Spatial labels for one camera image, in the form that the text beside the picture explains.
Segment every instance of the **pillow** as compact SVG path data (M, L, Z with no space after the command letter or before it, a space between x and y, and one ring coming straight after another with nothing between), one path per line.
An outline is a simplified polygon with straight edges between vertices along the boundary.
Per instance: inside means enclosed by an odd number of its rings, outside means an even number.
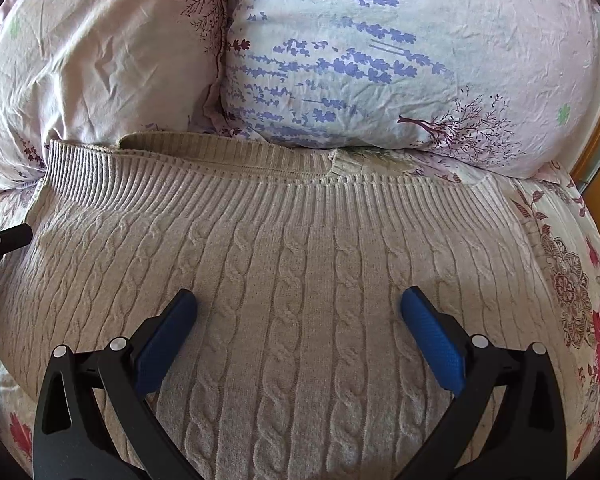
M45 171L51 139L211 128L224 0L16 0L0 29L0 190Z
M236 0L234 132L419 148L526 178L590 102L590 0Z

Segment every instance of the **silver screw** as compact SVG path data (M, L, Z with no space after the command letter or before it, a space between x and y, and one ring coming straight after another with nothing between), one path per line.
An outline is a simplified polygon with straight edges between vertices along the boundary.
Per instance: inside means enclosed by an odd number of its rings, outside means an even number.
M111 343L109 343L109 347L115 352L122 350L125 346L126 339L123 337L117 337Z
M66 354L66 346L58 345L54 348L54 357L62 357Z
M476 334L471 338L471 343L476 348L487 348L489 346L489 340L481 334Z
M533 343L531 345L531 349L538 355L546 354L546 346L544 346L542 343Z

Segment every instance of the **cable knit pattern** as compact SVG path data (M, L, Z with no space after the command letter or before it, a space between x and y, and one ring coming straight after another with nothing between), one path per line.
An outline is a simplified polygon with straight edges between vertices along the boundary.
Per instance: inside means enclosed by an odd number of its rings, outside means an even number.
M56 345L102 348L190 288L198 320L155 411L205 479L392 480L451 400L398 312L417 284L468 333L543 341L577 427L574 350L511 181L377 173L341 156L167 132L116 150L54 141L27 216L34 240L0 265L0 359L36 398Z

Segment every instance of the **beige sweater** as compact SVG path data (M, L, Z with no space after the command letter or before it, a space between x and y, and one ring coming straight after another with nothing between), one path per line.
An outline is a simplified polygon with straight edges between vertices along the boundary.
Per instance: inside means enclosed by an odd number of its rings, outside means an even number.
M543 341L576 402L574 357L506 179L387 176L338 151L195 134L122 147L53 142L34 241L0 269L0 358L33 398L56 345L129 336L185 287L199 317L155 409L205 478L389 480L450 400L397 313L417 284L468 333Z

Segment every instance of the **blue gripper pad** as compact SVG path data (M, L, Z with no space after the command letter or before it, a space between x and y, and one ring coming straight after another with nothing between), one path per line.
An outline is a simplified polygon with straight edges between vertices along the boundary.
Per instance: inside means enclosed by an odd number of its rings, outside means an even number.
M196 297L182 289L160 316L160 324L134 363L139 397L156 392L198 317Z
M438 384L457 397L464 389L464 358L445 333L435 307L412 286L402 295L400 311Z

